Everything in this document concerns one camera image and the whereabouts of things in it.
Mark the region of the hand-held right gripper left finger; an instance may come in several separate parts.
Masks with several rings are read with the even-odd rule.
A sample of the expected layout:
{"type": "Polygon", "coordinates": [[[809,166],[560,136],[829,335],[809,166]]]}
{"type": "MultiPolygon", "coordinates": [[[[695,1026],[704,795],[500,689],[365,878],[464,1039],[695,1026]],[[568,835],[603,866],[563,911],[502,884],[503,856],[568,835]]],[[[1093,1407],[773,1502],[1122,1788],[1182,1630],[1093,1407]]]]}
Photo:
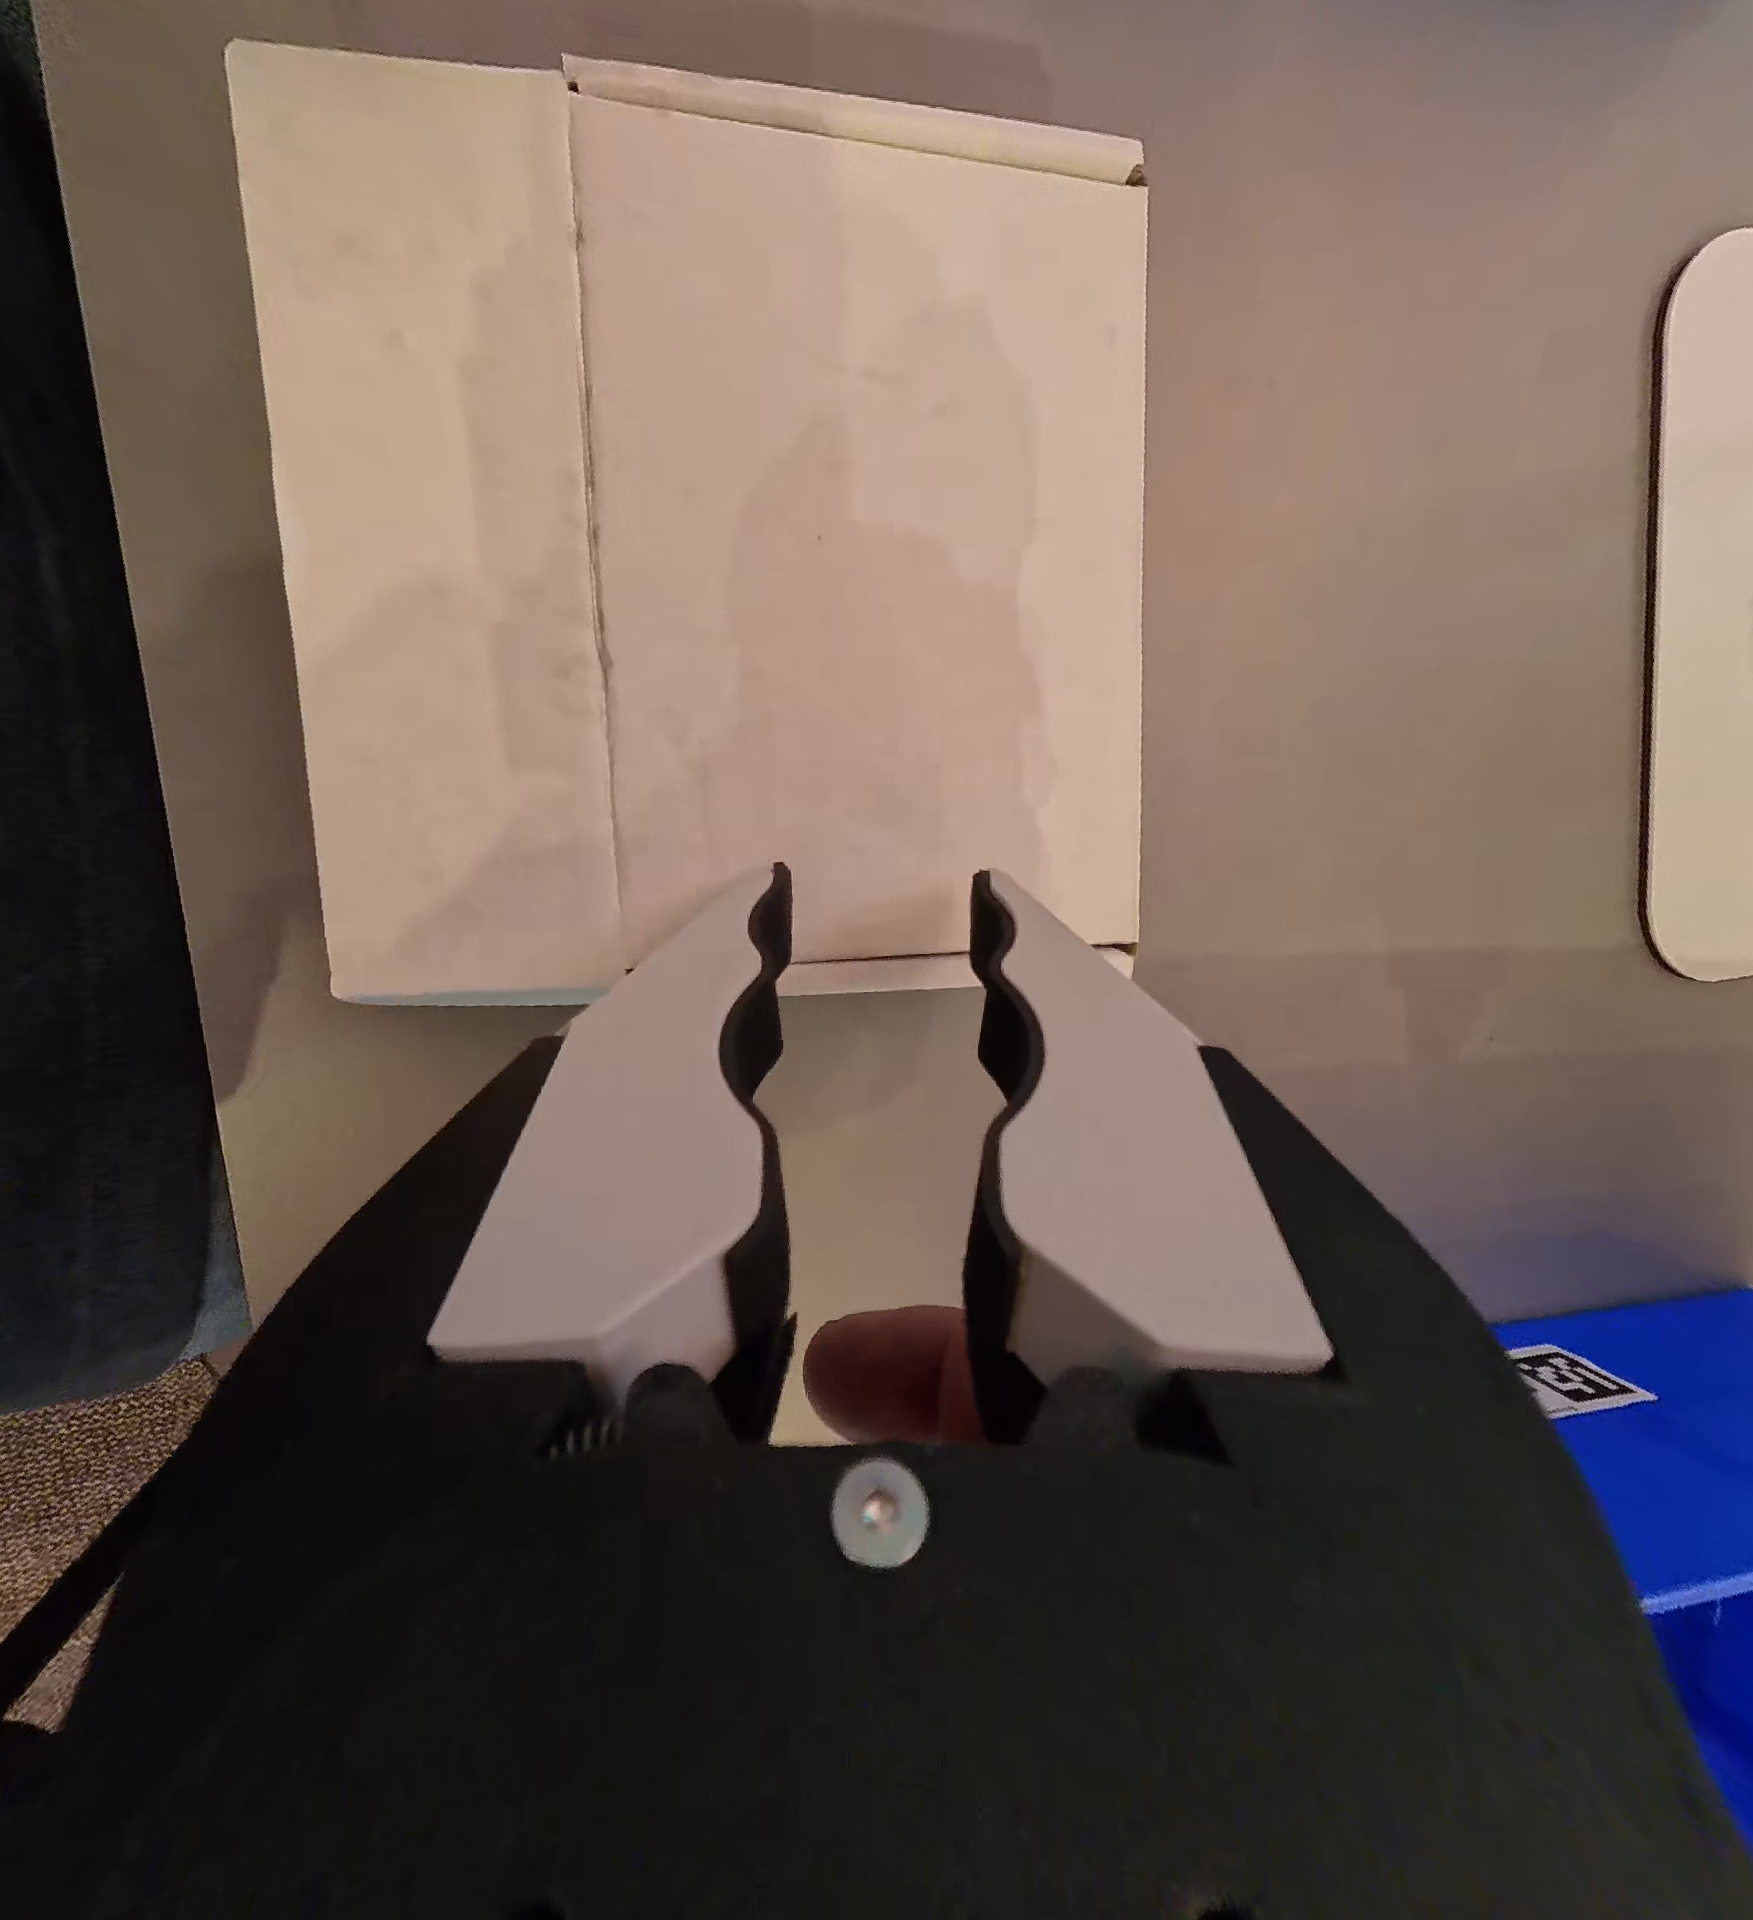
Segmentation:
{"type": "Polygon", "coordinates": [[[771,1427],[791,1236],[756,1093],[782,1052],[793,878],[734,882],[568,1023],[429,1332],[454,1364],[582,1368],[605,1407],[659,1366],[771,1427]]]}

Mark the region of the blue plastic bin with tag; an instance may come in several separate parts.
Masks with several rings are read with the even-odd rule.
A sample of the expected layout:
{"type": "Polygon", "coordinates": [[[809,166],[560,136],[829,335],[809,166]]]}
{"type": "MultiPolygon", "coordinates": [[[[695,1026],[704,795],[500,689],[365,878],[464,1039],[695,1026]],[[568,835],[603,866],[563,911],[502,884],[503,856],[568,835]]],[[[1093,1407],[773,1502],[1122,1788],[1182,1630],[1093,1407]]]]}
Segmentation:
{"type": "Polygon", "coordinates": [[[1753,1847],[1753,1288],[1502,1323],[1753,1847]]]}

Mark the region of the person's right hand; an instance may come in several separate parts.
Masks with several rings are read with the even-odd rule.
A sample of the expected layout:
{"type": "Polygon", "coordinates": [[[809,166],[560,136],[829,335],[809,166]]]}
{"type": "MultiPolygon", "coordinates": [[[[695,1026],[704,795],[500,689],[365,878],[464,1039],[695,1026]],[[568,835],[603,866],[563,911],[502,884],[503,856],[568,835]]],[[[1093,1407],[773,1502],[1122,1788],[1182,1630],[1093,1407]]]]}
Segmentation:
{"type": "Polygon", "coordinates": [[[811,1337],[803,1390],[846,1445],[977,1445],[965,1332],[963,1311],[947,1306],[840,1314],[811,1337]]]}

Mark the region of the white cardboard box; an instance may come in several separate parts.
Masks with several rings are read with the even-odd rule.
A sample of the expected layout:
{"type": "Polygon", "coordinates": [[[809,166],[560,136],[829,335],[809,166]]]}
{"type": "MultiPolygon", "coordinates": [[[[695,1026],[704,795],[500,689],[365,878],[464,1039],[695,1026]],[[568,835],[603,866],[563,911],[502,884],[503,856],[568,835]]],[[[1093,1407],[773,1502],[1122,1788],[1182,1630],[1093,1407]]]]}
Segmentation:
{"type": "Polygon", "coordinates": [[[945,986],[1002,868],[1139,938],[1135,140],[234,40],[330,990],[560,1005],[793,872],[945,986]]]}

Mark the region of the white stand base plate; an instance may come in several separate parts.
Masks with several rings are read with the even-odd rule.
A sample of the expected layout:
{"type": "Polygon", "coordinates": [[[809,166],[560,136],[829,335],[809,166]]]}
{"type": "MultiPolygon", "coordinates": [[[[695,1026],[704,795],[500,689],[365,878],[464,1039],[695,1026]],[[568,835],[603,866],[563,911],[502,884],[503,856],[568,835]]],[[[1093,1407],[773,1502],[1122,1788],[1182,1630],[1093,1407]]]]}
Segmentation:
{"type": "Polygon", "coordinates": [[[1709,241],[1655,327],[1645,852],[1658,960],[1753,976],[1753,228],[1709,241]]]}

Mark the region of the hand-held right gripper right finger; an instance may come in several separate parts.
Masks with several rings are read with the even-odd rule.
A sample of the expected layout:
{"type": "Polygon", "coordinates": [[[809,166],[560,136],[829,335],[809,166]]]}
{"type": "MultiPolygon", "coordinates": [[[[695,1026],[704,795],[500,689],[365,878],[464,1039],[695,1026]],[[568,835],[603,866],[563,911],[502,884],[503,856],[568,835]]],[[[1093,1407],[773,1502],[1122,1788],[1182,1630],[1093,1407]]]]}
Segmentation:
{"type": "Polygon", "coordinates": [[[961,1267],[986,1438],[1068,1373],[1311,1378],[1332,1345],[1193,1035],[1001,869],[970,890],[985,1132],[961,1267]]]}

